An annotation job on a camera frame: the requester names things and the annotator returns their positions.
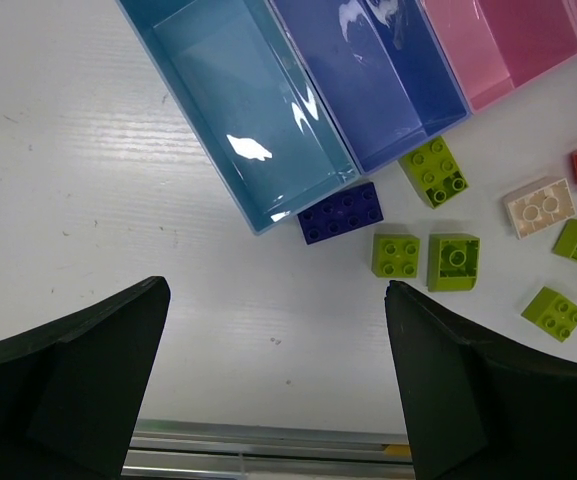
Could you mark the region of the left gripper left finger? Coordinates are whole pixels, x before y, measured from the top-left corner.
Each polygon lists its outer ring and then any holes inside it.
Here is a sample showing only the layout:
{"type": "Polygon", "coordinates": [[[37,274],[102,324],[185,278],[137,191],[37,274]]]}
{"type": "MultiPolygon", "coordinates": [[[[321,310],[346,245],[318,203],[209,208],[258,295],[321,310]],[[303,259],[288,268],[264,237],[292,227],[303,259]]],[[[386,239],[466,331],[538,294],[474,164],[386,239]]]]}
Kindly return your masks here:
{"type": "Polygon", "coordinates": [[[152,276],[0,340],[0,479],[117,479],[171,293],[152,276]]]}

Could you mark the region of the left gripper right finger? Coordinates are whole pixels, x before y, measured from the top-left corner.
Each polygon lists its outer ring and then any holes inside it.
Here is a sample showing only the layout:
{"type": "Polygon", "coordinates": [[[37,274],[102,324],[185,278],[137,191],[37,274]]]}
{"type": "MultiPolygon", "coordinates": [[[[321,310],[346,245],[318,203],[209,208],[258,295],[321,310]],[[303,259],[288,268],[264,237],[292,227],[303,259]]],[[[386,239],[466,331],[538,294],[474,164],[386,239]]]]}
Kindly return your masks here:
{"type": "Polygon", "coordinates": [[[419,479],[577,479],[577,363],[502,336],[401,281],[387,327],[419,479]]]}

